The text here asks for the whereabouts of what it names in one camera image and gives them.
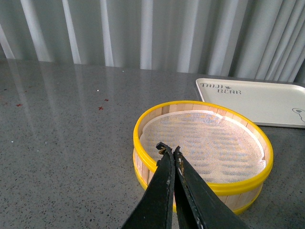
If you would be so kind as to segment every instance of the curtain fold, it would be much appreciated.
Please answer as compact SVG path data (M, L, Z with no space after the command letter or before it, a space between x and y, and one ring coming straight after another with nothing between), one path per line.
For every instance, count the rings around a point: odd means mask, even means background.
M0 57L305 83L304 24L305 0L0 0Z

